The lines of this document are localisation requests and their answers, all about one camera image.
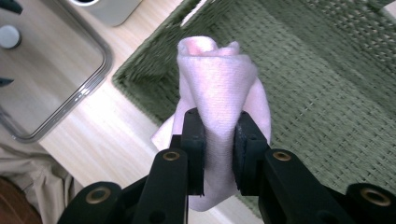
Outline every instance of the green wicker basket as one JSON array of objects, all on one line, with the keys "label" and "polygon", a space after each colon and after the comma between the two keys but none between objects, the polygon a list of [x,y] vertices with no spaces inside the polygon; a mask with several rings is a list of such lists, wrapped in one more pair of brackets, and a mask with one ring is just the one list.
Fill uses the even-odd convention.
[{"label": "green wicker basket", "polygon": [[113,77],[133,104],[161,124],[178,101],[178,41],[236,40],[259,67],[273,147],[296,153],[330,188],[369,182],[396,193],[390,20],[357,0],[207,0],[181,25],[198,2],[182,2]]}]

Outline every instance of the light wood floor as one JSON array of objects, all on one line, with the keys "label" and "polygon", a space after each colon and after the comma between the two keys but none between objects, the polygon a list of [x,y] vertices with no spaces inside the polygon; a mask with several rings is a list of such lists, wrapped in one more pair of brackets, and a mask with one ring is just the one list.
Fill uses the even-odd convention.
[{"label": "light wood floor", "polygon": [[[42,146],[84,186],[112,181],[126,187],[147,175],[157,152],[149,139],[158,127],[114,88],[110,77],[180,2],[143,0],[118,27],[106,27],[78,8],[113,50],[114,64],[106,82],[40,140],[39,145],[17,144],[1,130],[0,142],[24,150],[30,147],[34,151]],[[232,197],[207,212],[190,211],[189,223],[258,224],[262,221]]]}]

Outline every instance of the beige cloth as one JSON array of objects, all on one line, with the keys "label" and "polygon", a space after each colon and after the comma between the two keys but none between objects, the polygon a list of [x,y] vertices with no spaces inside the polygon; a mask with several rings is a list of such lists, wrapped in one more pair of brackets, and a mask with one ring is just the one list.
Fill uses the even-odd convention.
[{"label": "beige cloth", "polygon": [[44,224],[55,224],[82,186],[44,149],[27,151],[0,144],[0,176],[26,194]]}]

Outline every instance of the white container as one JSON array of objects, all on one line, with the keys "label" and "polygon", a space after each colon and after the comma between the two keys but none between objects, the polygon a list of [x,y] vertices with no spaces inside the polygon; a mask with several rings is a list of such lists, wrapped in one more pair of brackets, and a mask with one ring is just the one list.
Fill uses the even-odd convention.
[{"label": "white container", "polygon": [[122,24],[142,0],[69,0],[109,26]]}]

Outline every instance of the brass insert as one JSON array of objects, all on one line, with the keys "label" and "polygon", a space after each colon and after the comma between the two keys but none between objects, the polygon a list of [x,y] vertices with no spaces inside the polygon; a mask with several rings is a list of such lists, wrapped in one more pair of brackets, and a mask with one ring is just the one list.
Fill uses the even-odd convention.
[{"label": "brass insert", "polygon": [[391,204],[390,198],[376,189],[361,189],[361,196],[370,203],[378,206],[386,207]]},{"label": "brass insert", "polygon": [[274,152],[273,156],[279,161],[289,161],[291,156],[286,152]]},{"label": "brass insert", "polygon": [[178,158],[180,158],[180,154],[178,154],[177,152],[174,152],[174,151],[170,151],[170,152],[166,152],[165,154],[163,154],[163,158],[166,161],[175,161]]},{"label": "brass insert", "polygon": [[85,201],[90,204],[104,202],[111,194],[111,190],[106,187],[98,187],[91,190],[85,198]]}]

